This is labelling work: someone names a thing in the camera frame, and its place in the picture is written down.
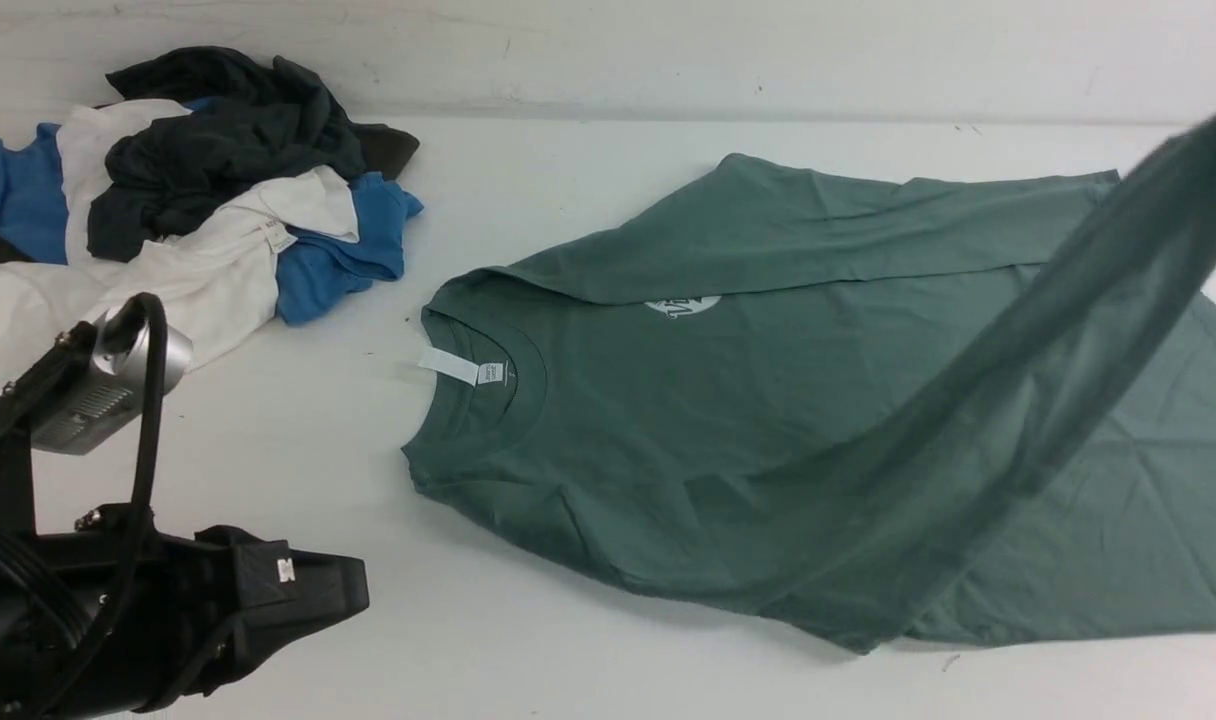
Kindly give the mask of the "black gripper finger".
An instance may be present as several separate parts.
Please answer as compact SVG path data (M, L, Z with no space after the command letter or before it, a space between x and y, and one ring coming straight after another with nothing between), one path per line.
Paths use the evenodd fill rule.
M300 641L368 609L364 561L230 528L238 641Z

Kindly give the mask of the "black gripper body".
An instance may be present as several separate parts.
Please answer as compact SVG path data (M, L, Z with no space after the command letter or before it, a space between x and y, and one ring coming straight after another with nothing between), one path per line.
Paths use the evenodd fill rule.
M212 527L129 542L122 506L24 539L43 600L0 568L0 719L150 714L241 682L300 635L300 556L285 541Z

